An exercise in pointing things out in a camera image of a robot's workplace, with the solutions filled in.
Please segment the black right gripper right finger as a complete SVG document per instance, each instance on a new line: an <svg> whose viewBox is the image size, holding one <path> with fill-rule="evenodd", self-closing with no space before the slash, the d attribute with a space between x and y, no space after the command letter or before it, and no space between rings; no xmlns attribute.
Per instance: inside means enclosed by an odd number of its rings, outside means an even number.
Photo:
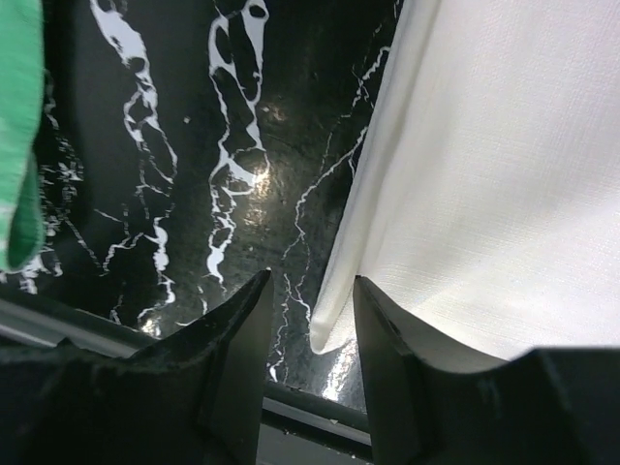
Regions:
<svg viewBox="0 0 620 465"><path fill-rule="evenodd" d="M366 277L354 285L356 337L378 464L520 464L476 388L503 361L409 314Z"/></svg>

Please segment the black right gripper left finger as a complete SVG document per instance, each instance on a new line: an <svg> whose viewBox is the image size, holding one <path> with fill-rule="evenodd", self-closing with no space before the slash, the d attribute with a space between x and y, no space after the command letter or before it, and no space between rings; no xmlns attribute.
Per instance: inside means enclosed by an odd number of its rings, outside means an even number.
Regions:
<svg viewBox="0 0 620 465"><path fill-rule="evenodd" d="M273 282L261 270L226 302L134 361L155 371L156 424L197 464L253 464L263 411Z"/></svg>

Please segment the white cloth napkin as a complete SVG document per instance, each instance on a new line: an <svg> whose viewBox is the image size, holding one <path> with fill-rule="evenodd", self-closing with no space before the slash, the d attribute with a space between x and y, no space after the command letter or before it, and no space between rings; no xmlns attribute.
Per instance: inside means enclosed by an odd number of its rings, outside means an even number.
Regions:
<svg viewBox="0 0 620 465"><path fill-rule="evenodd" d="M407 1L309 326L353 285L509 359L619 342L619 5Z"/></svg>

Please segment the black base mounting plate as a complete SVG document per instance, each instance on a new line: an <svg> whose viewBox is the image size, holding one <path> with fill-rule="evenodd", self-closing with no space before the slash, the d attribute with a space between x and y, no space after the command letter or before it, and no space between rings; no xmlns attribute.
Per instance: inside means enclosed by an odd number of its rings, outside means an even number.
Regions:
<svg viewBox="0 0 620 465"><path fill-rule="evenodd" d="M1 290L1 336L51 348L64 339L109 357L130 357L156 342L141 332L39 295ZM259 464L370 464L364 413L320 396L268 382Z"/></svg>

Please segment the black marble pattern mat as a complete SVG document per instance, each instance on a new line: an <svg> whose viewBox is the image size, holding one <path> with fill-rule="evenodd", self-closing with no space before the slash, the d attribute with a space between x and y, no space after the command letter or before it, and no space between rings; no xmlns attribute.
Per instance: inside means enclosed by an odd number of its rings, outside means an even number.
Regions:
<svg viewBox="0 0 620 465"><path fill-rule="evenodd" d="M267 379L361 409L309 323L401 8L45 2L46 240L2 285L163 338L267 268Z"/></svg>

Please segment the green white patterned cloth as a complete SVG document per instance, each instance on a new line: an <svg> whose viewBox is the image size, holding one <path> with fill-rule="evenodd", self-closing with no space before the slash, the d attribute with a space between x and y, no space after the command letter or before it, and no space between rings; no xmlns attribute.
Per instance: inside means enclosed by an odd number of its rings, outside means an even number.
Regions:
<svg viewBox="0 0 620 465"><path fill-rule="evenodd" d="M44 98L40 1L1 3L1 269L22 269L40 251L44 221L33 145Z"/></svg>

